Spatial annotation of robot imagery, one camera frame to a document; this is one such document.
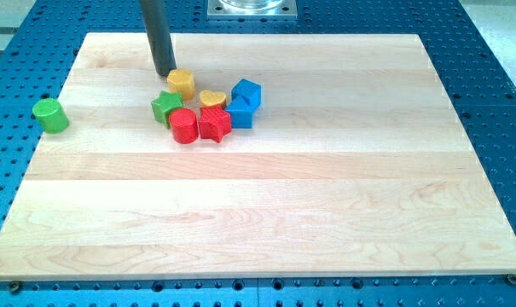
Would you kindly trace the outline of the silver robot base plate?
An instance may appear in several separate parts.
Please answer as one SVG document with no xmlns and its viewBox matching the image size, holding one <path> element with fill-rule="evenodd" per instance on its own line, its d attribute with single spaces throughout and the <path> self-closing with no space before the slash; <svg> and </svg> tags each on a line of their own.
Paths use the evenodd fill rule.
<svg viewBox="0 0 516 307">
<path fill-rule="evenodd" d="M 208 20 L 296 20 L 296 0 L 205 0 Z"/>
</svg>

